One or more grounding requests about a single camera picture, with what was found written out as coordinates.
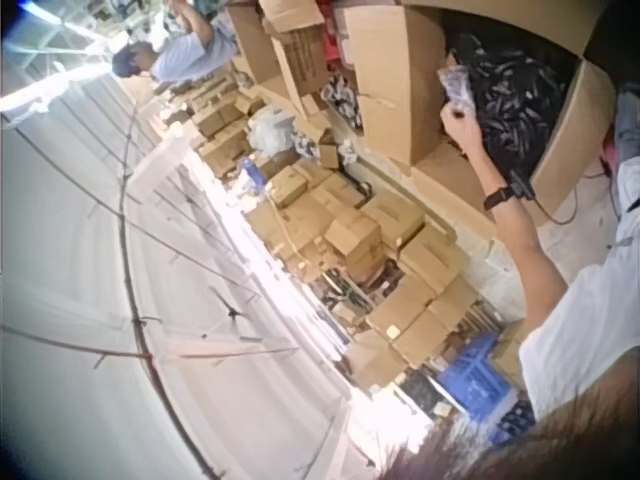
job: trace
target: black watch strap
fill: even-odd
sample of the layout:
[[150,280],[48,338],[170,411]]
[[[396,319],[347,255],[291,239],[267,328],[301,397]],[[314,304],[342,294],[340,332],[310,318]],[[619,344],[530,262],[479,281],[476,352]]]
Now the black watch strap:
[[489,195],[484,201],[485,211],[490,211],[493,208],[500,205],[502,202],[506,202],[513,197],[513,189],[511,187],[502,187]]

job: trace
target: blue plastic crate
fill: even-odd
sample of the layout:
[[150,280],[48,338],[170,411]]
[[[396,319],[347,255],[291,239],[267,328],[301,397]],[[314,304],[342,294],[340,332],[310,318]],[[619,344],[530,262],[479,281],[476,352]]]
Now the blue plastic crate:
[[509,383],[487,360],[496,340],[497,335],[493,333],[476,336],[437,378],[478,423],[487,418],[511,390]]

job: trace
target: white t-shirt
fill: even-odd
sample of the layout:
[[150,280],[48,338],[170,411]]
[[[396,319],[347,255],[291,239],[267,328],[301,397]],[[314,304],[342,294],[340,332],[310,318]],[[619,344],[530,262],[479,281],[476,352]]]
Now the white t-shirt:
[[151,75],[159,82],[198,80],[224,66],[236,50],[233,34],[214,24],[213,41],[206,49],[195,32],[167,42],[151,67]]
[[[623,212],[640,196],[640,157],[618,173]],[[583,269],[544,324],[520,347],[536,418],[584,393],[640,346],[640,208],[623,214],[603,265]]]

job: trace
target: person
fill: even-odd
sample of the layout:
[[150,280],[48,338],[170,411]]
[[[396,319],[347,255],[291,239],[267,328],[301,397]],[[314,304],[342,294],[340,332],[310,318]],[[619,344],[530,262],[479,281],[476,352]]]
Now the person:
[[[507,187],[487,155],[472,110],[448,104],[447,133],[467,154],[487,196]],[[417,454],[398,450],[379,480],[626,479],[640,467],[640,85],[619,90],[615,120],[622,218],[603,265],[567,286],[515,197],[492,213],[526,300],[520,361],[537,424],[480,449],[469,432],[440,428]]]
[[194,81],[223,67],[236,54],[231,27],[213,25],[185,0],[169,0],[169,8],[188,32],[156,52],[149,42],[126,45],[113,56],[113,73],[129,78],[149,72],[160,83]]

